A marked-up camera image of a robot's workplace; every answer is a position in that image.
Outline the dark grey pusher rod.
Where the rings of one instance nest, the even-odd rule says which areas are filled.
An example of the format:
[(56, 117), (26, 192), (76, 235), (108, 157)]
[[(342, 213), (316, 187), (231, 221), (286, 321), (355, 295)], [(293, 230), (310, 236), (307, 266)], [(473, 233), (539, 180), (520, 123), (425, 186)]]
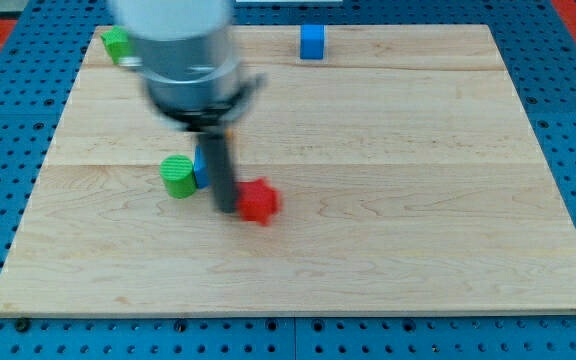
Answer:
[(225, 135), (200, 133), (198, 143), (204, 156), (215, 206), (222, 213), (232, 214), (236, 211), (238, 190)]

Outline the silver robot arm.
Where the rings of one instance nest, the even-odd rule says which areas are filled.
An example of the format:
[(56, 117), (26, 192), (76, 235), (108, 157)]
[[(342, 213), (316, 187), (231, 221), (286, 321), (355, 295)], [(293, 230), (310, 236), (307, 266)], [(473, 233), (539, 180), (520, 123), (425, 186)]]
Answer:
[(197, 135), (218, 210), (236, 210), (238, 189), (226, 131), (248, 111), (260, 75), (242, 68), (225, 0), (113, 0), (108, 4), (134, 51), (129, 67), (152, 105)]

